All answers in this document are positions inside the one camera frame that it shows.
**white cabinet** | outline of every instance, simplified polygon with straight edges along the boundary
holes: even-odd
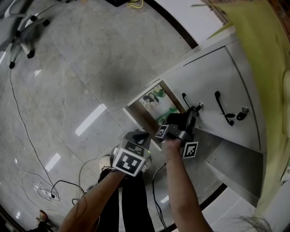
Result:
[[[260,150],[258,129],[246,86],[232,57],[225,47],[214,50],[163,76],[164,82],[187,109],[182,93],[190,106],[203,103],[197,127],[242,146]],[[215,97],[219,91],[225,113],[239,113],[247,107],[244,120],[226,121]]]

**marble floor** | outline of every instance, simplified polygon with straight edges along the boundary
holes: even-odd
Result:
[[[29,13],[41,12],[55,2],[35,0]],[[104,0],[78,0],[59,4],[43,16],[51,23],[31,32],[35,56],[27,59],[21,52],[11,71],[18,104],[9,82],[8,56],[0,53],[0,204],[25,230],[36,227],[39,208],[60,225],[72,198],[80,195],[77,187],[58,183],[59,202],[41,198],[39,189],[51,188],[40,162],[49,169],[53,183],[60,179],[80,183],[85,191],[95,185],[99,159],[126,132],[136,129],[122,108],[191,50],[145,3],[137,10],[126,5],[116,8]],[[97,108],[102,113],[78,136],[76,129]],[[221,184],[205,159],[222,139],[200,130],[196,139],[203,143],[196,159],[185,161],[185,166],[201,203]],[[159,230],[151,180],[164,155],[154,146],[150,149],[153,162],[144,179],[149,212]],[[157,201],[168,195],[166,184],[163,169],[156,178]],[[166,224],[172,224],[168,201],[161,207]],[[124,231],[122,220],[120,231]]]

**black cable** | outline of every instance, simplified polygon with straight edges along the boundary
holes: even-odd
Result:
[[[166,232],[168,232],[167,230],[167,227],[166,227],[166,224],[165,224],[165,221],[163,219],[163,214],[162,214],[162,210],[160,208],[160,205],[157,203],[156,201],[156,198],[155,198],[155,190],[154,190],[154,178],[156,176],[156,174],[166,165],[166,163],[164,165],[162,165],[160,168],[157,169],[157,171],[155,172],[153,178],[152,178],[152,193],[153,193],[153,198],[154,198],[154,202],[155,202],[155,206],[156,206],[156,209],[157,209],[157,213],[158,213],[158,216],[159,216],[159,219],[165,229]]]
[[[27,137],[28,137],[28,140],[29,140],[31,146],[33,147],[33,150],[34,150],[34,152],[35,152],[35,154],[36,154],[36,157],[37,157],[37,159],[38,159],[40,165],[41,165],[42,168],[44,169],[44,171],[45,171],[45,173],[46,173],[46,175],[47,175],[47,177],[48,177],[50,183],[53,185],[53,183],[52,183],[52,181],[51,181],[51,179],[50,179],[50,177],[49,177],[49,175],[48,175],[46,169],[44,168],[44,166],[43,166],[42,163],[40,162],[40,159],[39,159],[39,157],[38,157],[38,155],[37,155],[37,152],[36,152],[36,150],[35,150],[35,147],[33,146],[32,142],[31,142],[31,140],[30,140],[30,137],[29,137],[29,135],[28,135],[26,125],[25,125],[25,123],[24,123],[24,121],[23,121],[23,119],[22,119],[22,117],[21,117],[20,110],[19,110],[19,106],[18,106],[18,102],[16,101],[16,97],[15,97],[15,94],[14,94],[14,88],[13,88],[12,81],[11,81],[11,69],[10,69],[10,72],[9,72],[9,81],[10,81],[10,85],[11,85],[11,88],[12,88],[13,97],[14,97],[15,103],[16,103],[16,105],[17,105],[18,114],[19,114],[20,119],[21,119],[21,121],[22,121],[22,123],[23,123],[23,125],[24,125],[25,132],[26,132],[26,135],[27,135]]]
[[[74,202],[73,202],[73,200],[79,201],[80,199],[73,198],[73,199],[72,199],[72,204],[74,205]]]
[[[44,11],[40,12],[37,16],[40,16],[40,15],[41,15],[42,13],[44,13],[45,11],[49,10],[50,8],[56,6],[56,5],[60,4],[60,3],[65,2],[65,1],[66,1],[66,0],[63,0],[63,1],[60,1],[60,2],[58,2],[58,3],[56,3],[56,4],[54,4],[54,5],[51,5],[50,7],[46,8]]]
[[[77,185],[77,184],[74,184],[74,183],[71,183],[71,182],[68,182],[68,181],[66,181],[66,180],[62,180],[62,179],[60,179],[60,180],[58,180],[58,181],[53,185],[53,187],[51,188],[50,193],[51,193],[51,197],[52,197],[52,198],[55,198],[55,196],[53,195],[53,189],[55,189],[55,185],[56,185],[58,182],[64,182],[64,183],[67,183],[67,184],[75,185],[75,186],[79,187],[79,188],[82,190],[83,194],[85,195],[85,191],[81,188],[81,186],[79,186],[79,185]]]

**yellow cable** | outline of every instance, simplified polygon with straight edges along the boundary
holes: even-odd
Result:
[[[143,0],[141,5],[136,4],[135,2],[139,2],[140,0],[131,0],[128,4],[127,7],[135,8],[135,9],[141,9],[143,7]]]

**chair wheel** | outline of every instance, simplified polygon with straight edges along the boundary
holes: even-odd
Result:
[[[14,66],[15,66],[15,63],[11,61],[11,62],[10,62],[10,65],[9,65],[9,68],[10,68],[10,69],[13,69]]]
[[[34,50],[31,50],[29,54],[27,54],[27,58],[30,59],[34,56],[35,52]]]
[[[48,19],[46,19],[45,21],[43,21],[42,24],[46,27],[48,24],[50,24],[50,21]]]

